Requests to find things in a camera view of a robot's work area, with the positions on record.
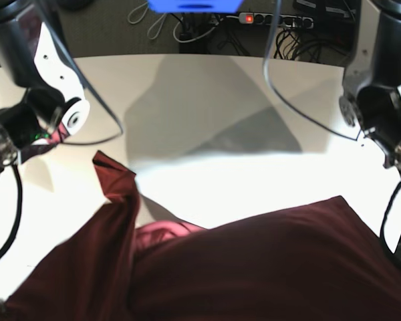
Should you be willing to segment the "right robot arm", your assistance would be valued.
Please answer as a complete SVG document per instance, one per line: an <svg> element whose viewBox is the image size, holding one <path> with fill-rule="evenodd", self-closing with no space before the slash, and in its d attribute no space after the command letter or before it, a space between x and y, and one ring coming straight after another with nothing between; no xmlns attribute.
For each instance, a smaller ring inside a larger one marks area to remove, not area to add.
<svg viewBox="0 0 401 321"><path fill-rule="evenodd" d="M86 92L94 87L71 57L49 1L0 1L0 66L25 90L20 102L0 109L0 175L11 168L17 186L16 214L1 259L21 223L19 165L68 143L89 116Z"/></svg>

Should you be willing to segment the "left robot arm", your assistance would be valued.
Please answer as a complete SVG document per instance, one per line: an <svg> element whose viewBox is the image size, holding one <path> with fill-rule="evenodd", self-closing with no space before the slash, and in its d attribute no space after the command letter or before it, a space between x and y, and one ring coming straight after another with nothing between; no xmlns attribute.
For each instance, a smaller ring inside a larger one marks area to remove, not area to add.
<svg viewBox="0 0 401 321"><path fill-rule="evenodd" d="M386 242L385 227L401 189L401 1L361 1L356 10L356 36L342 78L339 106L345 123L359 126L384 153L384 168L400 175L380 226L386 256L401 268L401 232L396 248Z"/></svg>

